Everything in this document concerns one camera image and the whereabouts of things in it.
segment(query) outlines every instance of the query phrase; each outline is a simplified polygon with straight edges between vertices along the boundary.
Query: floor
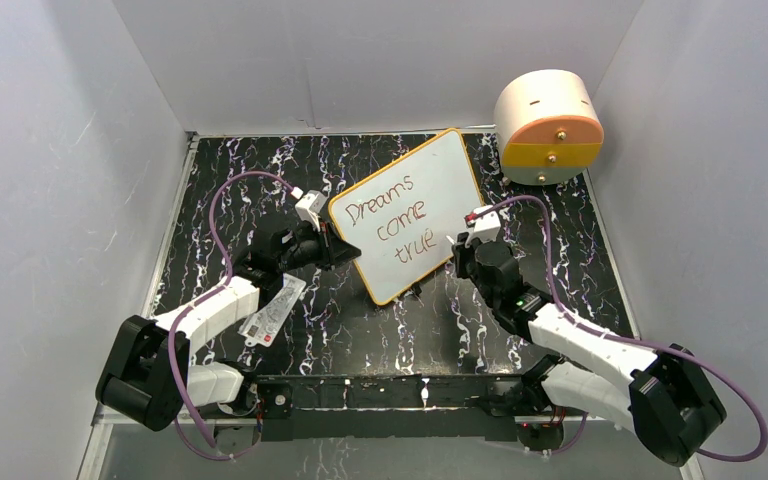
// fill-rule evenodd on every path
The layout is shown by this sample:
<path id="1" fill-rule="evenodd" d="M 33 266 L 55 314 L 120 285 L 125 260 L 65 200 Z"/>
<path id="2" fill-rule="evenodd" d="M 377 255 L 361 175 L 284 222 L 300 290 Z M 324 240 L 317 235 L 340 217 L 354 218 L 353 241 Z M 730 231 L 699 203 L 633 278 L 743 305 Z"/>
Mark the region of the floor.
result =
<path id="1" fill-rule="evenodd" d="M 280 174 L 307 191 L 333 197 L 431 135 L 204 138 L 189 174 L 154 313 L 190 300 L 214 285 L 221 258 L 208 229 L 215 189 L 245 170 Z M 555 275 L 563 301 L 585 318 L 623 335 L 631 328 L 596 220 L 590 194 L 579 176 L 548 187 L 504 186 L 495 139 L 467 134 L 465 142 L 484 200 L 488 204 L 530 193 L 553 212 Z M 271 182 L 249 180 L 233 186 L 217 215 L 220 235 L 239 251 L 265 214 L 284 212 L 288 226 L 297 216 L 291 202 Z M 524 278 L 546 288 L 539 212 L 516 205 L 503 221 Z M 516 373 L 543 350 L 503 331 L 493 321 L 472 284 L 454 277 L 450 265 L 422 282 L 417 297 L 405 294 L 386 307 L 369 299 L 355 268 L 333 272 L 308 267 L 297 276 L 309 285 L 283 335 L 265 348 L 247 347 L 237 328 L 227 329 L 198 353 L 207 363 L 223 358 L 256 367 L 261 374 L 426 375 Z"/>
<path id="2" fill-rule="evenodd" d="M 234 462 L 211 462 L 188 452 L 171 428 L 158 433 L 138 425 L 116 428 L 99 477 L 104 480 L 682 478 L 678 469 L 660 462 L 637 439 L 607 422 L 588 425 L 578 445 L 549 459 L 526 454 L 516 444 L 478 438 L 326 438 L 264 443 Z M 195 427 L 186 431 L 189 438 L 198 438 Z M 236 439 L 223 442 L 220 437 L 220 447 L 239 450 L 231 443 L 244 444 L 250 438 L 250 432 L 241 430 Z"/>

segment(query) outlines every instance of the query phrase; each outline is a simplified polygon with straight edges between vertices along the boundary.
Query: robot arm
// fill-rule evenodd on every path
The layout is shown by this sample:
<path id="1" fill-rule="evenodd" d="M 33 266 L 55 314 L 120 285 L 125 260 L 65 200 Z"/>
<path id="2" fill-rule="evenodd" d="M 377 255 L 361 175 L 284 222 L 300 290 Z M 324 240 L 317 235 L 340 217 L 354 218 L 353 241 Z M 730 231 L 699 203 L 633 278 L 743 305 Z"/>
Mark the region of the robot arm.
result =
<path id="1" fill-rule="evenodd" d="M 308 192 L 296 204 L 302 222 L 295 229 L 255 231 L 251 246 L 234 262 L 233 278 L 218 291 L 154 319 L 135 315 L 125 320 L 96 387 L 98 401 L 154 431 L 172 422 L 183 400 L 166 353 L 168 337 L 172 323 L 188 308 L 174 345 L 188 395 L 195 406 L 237 401 L 248 372 L 223 363 L 189 367 L 190 352 L 243 318 L 241 333 L 247 345 L 271 345 L 305 287 L 304 281 L 285 272 L 311 264 L 330 270 L 360 256 L 360 250 L 319 218 L 324 204 L 321 193 Z"/>
<path id="2" fill-rule="evenodd" d="M 520 385 L 491 399 L 493 409 L 525 407 L 538 413 L 559 405 L 590 412 L 634 433 L 649 451 L 676 466 L 725 421 L 725 408 L 698 366 L 606 340 L 613 332 L 564 313 L 551 296 L 523 281 L 510 247 L 496 241 L 500 224 L 495 212 L 468 221 L 467 227 L 452 246 L 457 276 L 475 284 L 507 332 L 560 354 L 547 355 L 522 376 Z M 487 399 L 483 406 L 490 406 Z"/>

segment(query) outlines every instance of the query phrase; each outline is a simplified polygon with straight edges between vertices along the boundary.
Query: cable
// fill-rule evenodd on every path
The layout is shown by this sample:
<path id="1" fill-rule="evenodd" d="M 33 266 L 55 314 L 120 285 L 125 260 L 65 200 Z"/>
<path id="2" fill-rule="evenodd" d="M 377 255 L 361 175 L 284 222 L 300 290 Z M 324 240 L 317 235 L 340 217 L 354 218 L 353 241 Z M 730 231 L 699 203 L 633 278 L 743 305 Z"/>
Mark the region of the cable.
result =
<path id="1" fill-rule="evenodd" d="M 587 412 L 583 412 L 581 414 L 581 423 L 578 424 L 578 430 L 575 431 L 575 435 L 573 435 L 572 440 L 569 441 L 566 445 L 558 448 L 557 450 L 552 450 L 552 455 L 557 455 L 559 453 L 564 453 L 570 448 L 572 448 L 573 445 L 575 445 L 575 442 L 578 441 L 579 438 L 581 438 L 581 434 L 584 433 L 584 424 L 587 423 Z"/>
<path id="2" fill-rule="evenodd" d="M 558 414 L 558 407 L 556 405 L 552 405 L 552 418 L 549 419 L 549 426 L 552 426 L 553 423 L 555 423 L 555 415 Z"/>
<path id="3" fill-rule="evenodd" d="M 249 411 L 248 411 L 248 412 L 246 412 L 246 413 L 234 413 L 234 412 L 233 412 L 233 410 L 232 410 L 232 411 L 229 413 L 229 412 L 227 412 L 227 411 L 225 411 L 225 410 L 222 410 L 222 408 L 220 408 L 220 410 L 222 410 L 222 413 L 224 413 L 225 415 L 231 415 L 232 417 L 240 417 L 240 418 L 245 418 L 245 417 L 248 417 L 249 415 L 251 415 L 251 414 L 252 414 L 252 412 L 254 412 L 255 410 L 257 410 L 257 407 L 259 407 L 259 406 L 260 406 L 259 404 L 260 404 L 260 397 L 258 397 L 258 396 L 257 396 L 257 394 L 255 394 L 255 397 L 254 397 L 254 405 L 252 405 L 252 408 L 251 408 L 251 409 L 249 409 Z"/>
<path id="4" fill-rule="evenodd" d="M 582 323 L 576 323 L 575 319 L 572 318 L 572 316 L 570 315 L 568 309 L 561 303 L 560 296 L 558 295 L 558 290 L 555 287 L 555 277 L 554 277 L 554 274 L 552 273 L 551 218 L 549 216 L 549 210 L 546 207 L 546 204 L 543 203 L 542 200 L 540 200 L 539 198 L 533 195 L 517 195 L 511 198 L 505 199 L 480 213 L 473 213 L 473 214 L 467 215 L 467 220 L 472 221 L 472 220 L 481 218 L 490 212 L 495 212 L 496 210 L 499 210 L 500 208 L 506 205 L 510 205 L 511 203 L 519 202 L 519 201 L 525 201 L 525 202 L 529 202 L 537 205 L 540 208 L 541 213 L 543 214 L 543 233 L 544 233 L 544 236 L 546 237 L 546 277 L 549 282 L 549 290 L 552 293 L 552 299 L 555 301 L 555 307 L 558 309 L 559 312 L 561 312 L 564 315 L 564 318 L 568 322 L 572 323 L 577 328 L 580 328 L 581 330 L 584 330 L 585 332 L 590 333 L 591 335 L 602 336 L 603 334 L 602 331 L 597 330 L 595 328 L 591 328 Z M 728 378 L 728 376 L 726 376 L 725 373 L 721 372 L 719 369 L 717 369 L 713 365 L 694 357 L 693 355 L 687 354 L 685 352 L 676 350 L 674 348 L 670 348 L 666 345 L 662 345 L 656 342 L 649 342 L 646 340 L 637 340 L 634 338 L 625 338 L 625 337 L 620 337 L 618 335 L 610 335 L 610 334 L 605 335 L 605 339 L 611 340 L 612 342 L 625 343 L 627 345 L 635 345 L 638 347 L 650 348 L 657 352 L 666 353 L 668 355 L 672 355 L 674 357 L 678 357 L 682 360 L 698 365 L 704 370 L 707 370 L 711 375 L 720 379 L 720 381 L 722 381 L 735 394 L 737 394 L 737 396 L 740 397 L 741 400 L 743 400 L 746 406 L 749 407 L 749 410 L 752 412 L 752 414 L 755 416 L 755 420 L 758 422 L 758 429 L 760 431 L 760 438 L 758 439 L 758 445 L 755 447 L 754 450 L 752 450 L 749 453 L 745 453 L 743 455 L 724 455 L 721 453 L 709 452 L 707 450 L 703 450 L 700 448 L 698 450 L 698 453 L 700 455 L 704 455 L 706 457 L 713 458 L 715 460 L 721 460 L 723 462 L 748 462 L 750 460 L 754 460 L 760 457 L 761 454 L 764 453 L 764 451 L 767 449 L 767 444 L 768 444 L 767 421 L 764 420 L 764 416 L 761 414 L 761 410 L 758 408 L 758 405 L 756 405 L 755 402 L 749 397 L 749 394 L 746 393 L 746 391 L 740 388 L 737 384 L 735 384 L 734 381 Z M 584 420 L 582 420 L 581 427 L 579 427 L 579 429 L 582 429 L 583 427 L 584 427 Z M 578 436 L 579 435 L 576 434 L 576 437 L 573 438 L 573 441 L 571 441 L 566 446 L 566 448 L 569 448 L 569 446 L 571 446 L 574 443 L 574 441 L 577 440 Z"/>
<path id="5" fill-rule="evenodd" d="M 175 358 L 175 332 L 178 331 L 178 325 L 180 325 L 181 321 L 190 313 L 193 311 L 193 306 L 198 306 L 217 293 L 221 292 L 226 286 L 228 286 L 229 283 L 231 283 L 231 279 L 234 276 L 234 266 L 231 260 L 231 255 L 228 253 L 228 248 L 225 246 L 224 243 L 222 243 L 222 239 L 219 238 L 219 232 L 216 228 L 216 204 L 219 202 L 219 198 L 222 197 L 222 194 L 225 193 L 225 190 L 231 186 L 234 182 L 237 182 L 239 180 L 242 180 L 245 177 L 253 177 L 253 176 L 261 176 L 261 177 L 267 177 L 275 180 L 276 182 L 279 182 L 284 188 L 293 191 L 295 190 L 295 187 L 290 185 L 286 180 L 283 178 L 269 173 L 269 172 L 261 172 L 261 171 L 251 171 L 251 172 L 243 172 L 237 175 L 234 175 L 233 177 L 229 178 L 225 181 L 217 190 L 216 193 L 213 195 L 213 200 L 210 202 L 210 210 L 208 212 L 208 223 L 210 224 L 210 235 L 213 237 L 214 243 L 216 243 L 217 248 L 219 248 L 219 252 L 222 254 L 222 260 L 225 262 L 225 280 L 222 282 L 222 284 L 216 286 L 206 294 L 199 297 L 195 302 L 193 302 L 193 305 L 187 306 L 185 309 L 181 310 L 181 313 L 178 314 L 178 316 L 175 318 L 175 321 L 172 322 L 172 326 L 169 327 L 169 339 L 166 342 L 167 343 L 167 353 L 169 354 L 169 365 L 172 369 L 172 377 L 175 379 L 175 385 L 178 387 L 178 393 L 181 395 L 181 399 L 184 400 L 184 405 L 187 407 L 187 411 L 190 414 L 190 417 L 193 419 L 193 422 L 196 425 L 196 428 L 198 428 L 199 433 L 201 433 L 201 436 L 204 437 L 204 440 L 207 442 L 208 445 L 210 445 L 211 448 L 216 448 L 216 440 L 213 438 L 213 435 L 210 432 L 210 427 L 207 426 L 204 419 L 201 417 L 201 414 L 199 414 L 198 409 L 193 404 L 192 399 L 190 398 L 190 395 L 187 393 L 187 384 L 184 382 L 184 379 L 181 375 L 181 370 L 178 368 L 178 361 Z M 178 425 L 177 418 L 175 419 L 175 425 Z M 192 450 L 193 452 L 196 452 L 199 454 L 199 456 L 203 458 L 209 458 L 211 460 L 217 460 L 217 459 L 226 459 L 225 457 L 215 457 L 213 455 L 201 452 L 198 450 L 197 447 L 195 447 L 192 443 L 190 443 L 189 440 L 187 440 L 183 435 L 181 435 L 181 439 L 184 440 L 184 443 L 187 445 L 187 448 Z"/>
<path id="6" fill-rule="evenodd" d="M 561 425 L 565 418 L 567 418 L 567 407 L 561 407 L 561 418 L 558 419 L 557 425 Z"/>
<path id="7" fill-rule="evenodd" d="M 175 430 L 178 432 L 178 437 L 181 438 L 181 441 L 184 442 L 184 445 L 193 453 L 198 455 L 201 458 L 206 458 L 207 460 L 213 460 L 216 462 L 227 462 L 228 460 L 233 460 L 238 457 L 242 457 L 243 455 L 249 453 L 254 447 L 260 445 L 260 423 L 258 422 L 258 436 L 257 441 L 255 441 L 252 445 L 244 448 L 243 450 L 237 452 L 237 453 L 230 453 L 228 455 L 213 455 L 210 453 L 206 453 L 201 451 L 197 446 L 193 445 L 193 442 L 190 441 L 189 438 L 187 438 L 186 435 L 184 435 L 184 430 L 181 428 L 181 424 L 178 423 L 178 417 L 175 417 Z"/>

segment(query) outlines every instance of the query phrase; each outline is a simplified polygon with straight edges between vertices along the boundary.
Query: white cylinder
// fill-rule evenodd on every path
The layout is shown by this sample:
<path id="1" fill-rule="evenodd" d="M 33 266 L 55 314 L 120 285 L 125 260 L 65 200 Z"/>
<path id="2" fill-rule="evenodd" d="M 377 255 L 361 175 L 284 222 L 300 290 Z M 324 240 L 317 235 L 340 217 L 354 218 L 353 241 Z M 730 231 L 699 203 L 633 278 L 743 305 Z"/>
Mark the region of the white cylinder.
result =
<path id="1" fill-rule="evenodd" d="M 604 131 L 584 82 L 564 70 L 512 81 L 493 112 L 502 171 L 529 185 L 566 181 L 596 157 Z"/>

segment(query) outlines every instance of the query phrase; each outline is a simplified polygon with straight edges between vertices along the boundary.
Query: gray wall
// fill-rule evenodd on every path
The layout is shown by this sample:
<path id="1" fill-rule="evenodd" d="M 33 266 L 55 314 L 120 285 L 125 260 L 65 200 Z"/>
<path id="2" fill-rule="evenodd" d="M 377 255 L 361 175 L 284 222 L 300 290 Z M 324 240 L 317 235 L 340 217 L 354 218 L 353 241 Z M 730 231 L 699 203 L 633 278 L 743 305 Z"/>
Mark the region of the gray wall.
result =
<path id="1" fill-rule="evenodd" d="M 768 2 L 646 1 L 594 101 L 591 174 L 642 335 L 722 367 L 768 419 Z M 748 451 L 757 427 L 718 391 L 706 447 Z M 702 468 L 768 478 L 768 452 Z"/>
<path id="2" fill-rule="evenodd" d="M 109 0 L 0 0 L 0 479 L 77 474 L 184 145 Z"/>
<path id="3" fill-rule="evenodd" d="M 573 70 L 595 91 L 641 1 L 114 0 L 202 134 L 492 124 L 532 70 Z"/>

